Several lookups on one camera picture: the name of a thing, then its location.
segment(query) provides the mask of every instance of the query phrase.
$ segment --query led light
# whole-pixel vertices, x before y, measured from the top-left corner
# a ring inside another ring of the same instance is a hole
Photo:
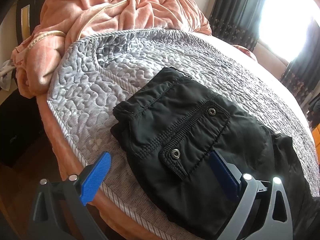
[[[243,174],[243,178],[244,178],[245,180],[251,180],[251,179],[252,179],[252,176],[251,176],[249,173],[245,173],[245,174]]]
[[[276,184],[281,184],[281,179],[279,179],[278,177],[274,177],[273,182]]]

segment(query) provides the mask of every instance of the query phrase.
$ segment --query dark curtain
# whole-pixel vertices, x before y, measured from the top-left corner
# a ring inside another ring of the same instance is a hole
[[[265,0],[216,0],[209,23],[212,35],[253,51]]]
[[[312,19],[307,30],[304,47],[299,55],[289,63],[280,81],[301,105],[306,96],[314,90],[319,80],[320,27]]]

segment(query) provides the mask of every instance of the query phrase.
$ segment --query blue gripper pad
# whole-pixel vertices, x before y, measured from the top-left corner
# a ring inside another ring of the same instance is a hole
[[[237,202],[239,201],[239,183],[221,158],[215,151],[211,152],[210,167],[227,198],[232,202]]]
[[[80,200],[84,206],[93,200],[110,167],[111,155],[108,152],[103,152],[93,164],[92,170],[81,185]]]

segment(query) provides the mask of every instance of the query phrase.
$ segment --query white cloth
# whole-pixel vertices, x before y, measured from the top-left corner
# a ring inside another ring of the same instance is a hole
[[[12,60],[9,59],[5,61],[0,68],[0,87],[3,90],[9,91],[11,85],[11,76],[12,70],[15,69],[15,66],[12,63]]]

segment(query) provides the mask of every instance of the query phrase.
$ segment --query jacket pocket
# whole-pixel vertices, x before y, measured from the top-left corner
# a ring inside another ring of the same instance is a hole
[[[218,140],[229,120],[229,113],[213,99],[204,103],[160,151],[159,159],[181,180],[202,161]]]

